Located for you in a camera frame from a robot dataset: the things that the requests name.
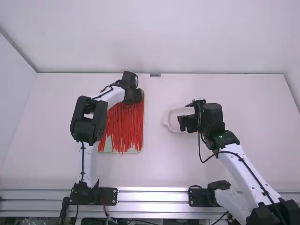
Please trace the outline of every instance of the robotic arm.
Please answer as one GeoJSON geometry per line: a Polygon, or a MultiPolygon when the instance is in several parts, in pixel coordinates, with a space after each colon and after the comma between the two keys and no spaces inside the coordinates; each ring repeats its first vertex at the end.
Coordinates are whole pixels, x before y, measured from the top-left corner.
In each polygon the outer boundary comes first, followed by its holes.
{"type": "Polygon", "coordinates": [[[213,151],[212,156],[226,166],[245,197],[237,194],[227,181],[217,181],[208,185],[215,202],[242,225],[299,224],[297,203],[282,199],[251,164],[234,133],[225,130],[221,105],[200,99],[186,107],[194,107],[195,113],[178,116],[180,130],[199,133],[207,148],[213,151]]]}
{"type": "Polygon", "coordinates": [[[128,105],[139,103],[143,99],[143,91],[137,88],[138,76],[125,71],[121,80],[106,86],[94,97],[80,96],[77,100],[72,117],[70,131],[77,142],[88,143],[83,153],[82,171],[77,176],[76,183],[82,180],[88,188],[97,184],[96,153],[94,143],[100,141],[105,134],[107,111],[119,102],[128,105]]]}

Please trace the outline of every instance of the black cable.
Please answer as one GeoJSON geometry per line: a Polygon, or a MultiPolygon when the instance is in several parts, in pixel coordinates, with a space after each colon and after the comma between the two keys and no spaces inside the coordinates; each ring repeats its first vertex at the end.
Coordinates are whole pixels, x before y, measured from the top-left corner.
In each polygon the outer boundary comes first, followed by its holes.
{"type": "Polygon", "coordinates": [[[191,189],[191,188],[200,188],[200,189],[203,189],[201,186],[199,186],[199,185],[192,185],[192,186],[190,186],[188,189],[191,189]]]}
{"type": "Polygon", "coordinates": [[[103,94],[100,93],[98,96],[92,97],[89,101],[94,100],[96,98],[101,98],[103,95],[113,91],[113,87],[111,85],[107,85],[102,91],[105,91],[106,88],[110,88],[110,89],[107,92],[103,93],[103,94]]]}
{"type": "MultiPolygon", "coordinates": [[[[82,161],[81,161],[81,166],[82,166],[82,171],[81,171],[81,182],[83,182],[83,176],[84,176],[84,143],[81,142],[82,147],[80,149],[82,149],[82,161]]],[[[76,215],[75,215],[75,221],[77,220],[77,215],[78,215],[78,210],[79,210],[79,186],[78,186],[78,190],[77,190],[77,210],[76,210],[76,215]]]]}
{"type": "Polygon", "coordinates": [[[136,221],[136,222],[142,222],[142,223],[147,223],[147,224],[151,224],[151,225],[158,225],[158,224],[148,222],[148,221],[145,221],[145,220],[140,220],[140,219],[121,219],[121,220],[130,221],[130,222],[136,221]]]}
{"type": "Polygon", "coordinates": [[[129,225],[131,224],[131,222],[133,221],[133,218],[126,224],[126,225],[129,225]]]}
{"type": "Polygon", "coordinates": [[[259,179],[255,176],[255,174],[253,173],[253,171],[250,169],[250,167],[247,165],[247,163],[243,160],[243,158],[241,156],[239,156],[238,154],[234,153],[234,152],[231,152],[231,151],[220,151],[220,152],[217,152],[217,153],[214,153],[212,154],[211,156],[209,156],[206,160],[202,160],[201,158],[201,153],[200,153],[200,133],[198,133],[198,150],[199,150],[199,158],[200,158],[200,161],[202,163],[206,163],[208,160],[210,160],[212,157],[214,156],[217,156],[218,154],[221,154],[221,153],[228,153],[228,154],[232,154],[234,156],[236,156],[237,158],[239,158],[239,161],[241,161],[245,167],[249,170],[249,172],[251,173],[251,175],[253,176],[253,178],[256,180],[256,182],[258,183],[258,185],[261,187],[261,189],[263,190],[263,194],[267,196],[267,198],[270,200],[270,202],[272,203],[272,205],[274,206],[275,208],[275,211],[276,213],[278,214],[281,222],[284,224],[284,225],[287,225],[287,223],[285,222],[281,212],[279,211],[279,208],[277,207],[277,205],[275,204],[275,202],[273,201],[273,199],[271,198],[269,192],[264,188],[264,186],[262,185],[262,183],[259,181],[259,179]]]}
{"type": "Polygon", "coordinates": [[[228,213],[228,211],[227,212],[225,212],[219,219],[217,219],[217,221],[216,222],[214,222],[213,224],[211,224],[211,225],[215,225],[215,224],[217,224],[217,222],[219,222],[226,214],[228,213]]]}

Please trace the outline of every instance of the aluminum rail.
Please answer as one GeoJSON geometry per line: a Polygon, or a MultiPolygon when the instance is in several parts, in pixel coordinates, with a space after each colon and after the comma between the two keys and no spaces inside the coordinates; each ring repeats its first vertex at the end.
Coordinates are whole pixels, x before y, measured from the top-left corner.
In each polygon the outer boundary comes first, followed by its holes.
{"type": "MultiPolygon", "coordinates": [[[[226,210],[222,207],[190,207],[188,188],[118,187],[118,203],[107,206],[115,218],[184,218],[218,219],[226,210]]],[[[286,200],[300,205],[300,192],[279,192],[286,200]]],[[[58,217],[62,199],[70,195],[66,189],[0,189],[0,217],[58,217]]],[[[67,216],[74,217],[71,205],[67,216]]],[[[78,218],[105,218],[102,206],[79,206],[78,218]]]]}

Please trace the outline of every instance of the red spaghetti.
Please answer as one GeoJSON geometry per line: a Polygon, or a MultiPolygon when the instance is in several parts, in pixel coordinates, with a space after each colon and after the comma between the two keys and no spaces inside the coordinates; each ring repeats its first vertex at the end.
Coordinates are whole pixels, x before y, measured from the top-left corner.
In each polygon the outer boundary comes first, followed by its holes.
{"type": "Polygon", "coordinates": [[[112,138],[112,151],[123,154],[130,148],[140,151],[143,147],[144,96],[134,105],[118,103],[107,112],[106,130],[98,145],[103,152],[106,138],[112,138]]]}

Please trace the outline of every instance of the black mounting bracket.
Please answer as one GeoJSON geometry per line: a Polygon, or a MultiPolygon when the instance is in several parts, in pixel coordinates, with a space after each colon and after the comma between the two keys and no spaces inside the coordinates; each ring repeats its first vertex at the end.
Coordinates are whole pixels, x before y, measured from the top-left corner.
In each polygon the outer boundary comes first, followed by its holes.
{"type": "Polygon", "coordinates": [[[226,180],[219,180],[207,185],[207,188],[189,188],[188,204],[191,207],[216,207],[219,206],[215,198],[215,190],[227,190],[230,183],[226,180]]]}
{"type": "Polygon", "coordinates": [[[71,189],[70,205],[116,205],[118,189],[116,187],[98,187],[99,180],[93,188],[85,182],[75,183],[71,189]]]}
{"type": "Polygon", "coordinates": [[[188,204],[191,207],[215,207],[211,199],[211,193],[206,188],[192,188],[188,191],[188,204]]]}

